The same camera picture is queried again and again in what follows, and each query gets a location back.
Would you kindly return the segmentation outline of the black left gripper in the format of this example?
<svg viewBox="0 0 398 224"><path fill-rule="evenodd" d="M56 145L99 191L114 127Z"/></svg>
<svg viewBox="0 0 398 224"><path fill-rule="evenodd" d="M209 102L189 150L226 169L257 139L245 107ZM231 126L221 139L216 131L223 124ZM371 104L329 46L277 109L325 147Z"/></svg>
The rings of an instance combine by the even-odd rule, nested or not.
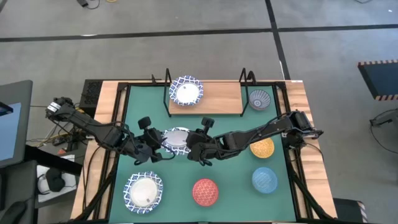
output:
<svg viewBox="0 0 398 224"><path fill-rule="evenodd" d="M155 163L163 159L161 153L165 148L161 145L166 140L163 133L155 128L150 128L151 120L148 116L138 121L139 129L143 135L133 138L135 164L143 164L149 159Z"/></svg>

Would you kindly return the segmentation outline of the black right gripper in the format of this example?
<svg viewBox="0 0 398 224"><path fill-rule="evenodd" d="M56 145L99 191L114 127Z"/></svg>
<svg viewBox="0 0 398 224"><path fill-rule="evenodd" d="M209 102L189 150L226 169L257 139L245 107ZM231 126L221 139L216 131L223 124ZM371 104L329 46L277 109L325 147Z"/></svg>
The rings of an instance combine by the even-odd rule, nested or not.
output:
<svg viewBox="0 0 398 224"><path fill-rule="evenodd" d="M215 121L211 118L204 117L201 124L203 129L189 131L187 136L188 160L199 162L201 166L212 166L212 163L206 158L207 152L211 151L211 145L214 143L212 137L208 135L208 131L213 127Z"/></svg>

